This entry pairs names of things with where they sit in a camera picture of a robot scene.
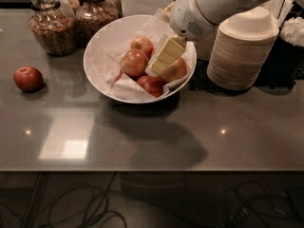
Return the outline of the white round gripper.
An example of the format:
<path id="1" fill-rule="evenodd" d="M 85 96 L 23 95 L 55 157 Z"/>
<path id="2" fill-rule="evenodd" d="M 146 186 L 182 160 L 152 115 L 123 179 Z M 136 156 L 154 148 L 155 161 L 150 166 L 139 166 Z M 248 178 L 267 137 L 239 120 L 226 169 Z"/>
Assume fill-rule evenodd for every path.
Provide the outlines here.
<path id="1" fill-rule="evenodd" d="M 186 40 L 199 41 L 212 33 L 218 24 L 236 11 L 236 2 L 237 0 L 176 0 L 170 13 L 170 27 L 179 36 L 164 34 L 161 37 L 145 73 L 158 76 L 186 51 Z"/>

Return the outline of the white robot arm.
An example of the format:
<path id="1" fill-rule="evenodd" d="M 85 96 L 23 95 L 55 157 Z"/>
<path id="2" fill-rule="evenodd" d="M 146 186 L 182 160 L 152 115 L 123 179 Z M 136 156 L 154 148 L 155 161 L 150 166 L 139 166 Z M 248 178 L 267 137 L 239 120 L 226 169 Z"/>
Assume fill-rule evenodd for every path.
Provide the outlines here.
<path id="1" fill-rule="evenodd" d="M 163 36 L 146 73 L 159 75 L 186 51 L 188 42 L 211 34 L 225 19 L 251 10 L 269 0 L 175 0 L 169 12 L 169 26 L 175 35 Z M 294 0 L 302 5 L 304 0 Z"/>

